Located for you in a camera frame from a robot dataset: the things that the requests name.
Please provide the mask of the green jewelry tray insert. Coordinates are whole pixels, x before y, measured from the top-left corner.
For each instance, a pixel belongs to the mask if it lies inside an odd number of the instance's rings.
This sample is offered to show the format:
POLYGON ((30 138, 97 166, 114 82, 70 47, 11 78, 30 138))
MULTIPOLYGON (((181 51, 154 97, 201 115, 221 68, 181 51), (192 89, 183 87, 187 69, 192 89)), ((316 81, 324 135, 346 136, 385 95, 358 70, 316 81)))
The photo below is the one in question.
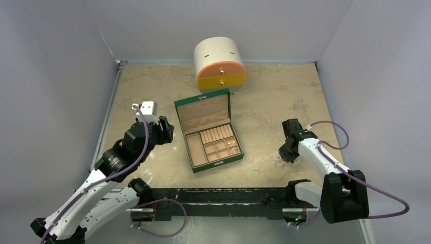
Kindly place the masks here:
POLYGON ((244 152, 231 123, 184 136, 187 152, 194 173, 226 165, 243 159, 244 152), (240 149, 235 154, 234 147, 240 149))

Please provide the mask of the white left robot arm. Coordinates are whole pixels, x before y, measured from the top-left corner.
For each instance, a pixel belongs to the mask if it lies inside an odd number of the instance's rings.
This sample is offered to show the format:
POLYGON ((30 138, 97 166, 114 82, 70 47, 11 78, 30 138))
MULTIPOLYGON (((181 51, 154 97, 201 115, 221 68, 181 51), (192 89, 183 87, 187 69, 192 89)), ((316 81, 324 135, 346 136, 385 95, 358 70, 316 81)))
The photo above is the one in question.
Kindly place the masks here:
POLYGON ((31 223, 41 243, 85 243, 101 226, 127 208, 151 203, 149 187, 134 179, 114 197, 101 203, 112 189, 137 170, 157 145, 171 143, 174 126, 165 116, 141 117, 122 139, 102 154, 84 183, 58 210, 31 223))

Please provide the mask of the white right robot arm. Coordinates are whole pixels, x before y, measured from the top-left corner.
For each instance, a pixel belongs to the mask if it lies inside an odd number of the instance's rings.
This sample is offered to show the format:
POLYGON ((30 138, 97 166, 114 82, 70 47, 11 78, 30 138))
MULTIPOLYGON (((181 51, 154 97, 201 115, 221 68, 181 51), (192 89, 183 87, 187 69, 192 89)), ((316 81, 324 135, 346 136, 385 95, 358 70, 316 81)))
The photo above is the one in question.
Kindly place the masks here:
POLYGON ((323 179, 321 187, 308 179, 290 181, 286 202, 292 207, 307 202, 317 207, 330 224, 367 218, 370 210, 367 189, 362 185, 364 174, 340 163, 298 119, 288 119, 282 127, 286 140, 279 148, 281 158, 294 163, 303 157, 323 179))

